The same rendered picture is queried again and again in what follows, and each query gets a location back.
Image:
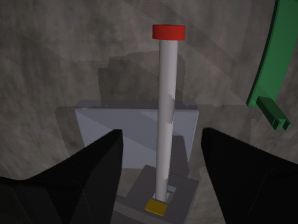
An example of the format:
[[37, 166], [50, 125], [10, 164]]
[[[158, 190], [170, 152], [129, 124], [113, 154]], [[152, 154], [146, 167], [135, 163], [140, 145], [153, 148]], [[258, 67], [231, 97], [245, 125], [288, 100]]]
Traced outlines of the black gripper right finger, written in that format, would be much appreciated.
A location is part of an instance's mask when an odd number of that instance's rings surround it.
[[298, 164], [213, 128], [201, 145], [226, 224], [298, 224]]

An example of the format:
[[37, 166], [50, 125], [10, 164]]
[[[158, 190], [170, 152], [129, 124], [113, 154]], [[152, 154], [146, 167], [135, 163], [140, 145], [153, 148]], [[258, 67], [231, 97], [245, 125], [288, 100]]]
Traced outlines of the grey pin with red head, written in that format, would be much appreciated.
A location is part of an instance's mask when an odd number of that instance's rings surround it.
[[177, 43], [185, 40], [185, 26], [180, 24], [153, 24], [152, 39], [160, 40], [158, 52], [158, 124], [156, 147], [156, 200], [166, 200], [169, 184], [170, 151], [174, 95], [176, 95]]

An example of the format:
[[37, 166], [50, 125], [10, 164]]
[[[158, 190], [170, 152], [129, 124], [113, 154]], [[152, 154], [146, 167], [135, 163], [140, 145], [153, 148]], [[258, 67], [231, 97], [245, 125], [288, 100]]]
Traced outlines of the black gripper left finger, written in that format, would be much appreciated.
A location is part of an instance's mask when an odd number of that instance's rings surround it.
[[0, 176], [0, 224], [110, 224], [122, 151], [122, 129], [112, 129], [31, 179]]

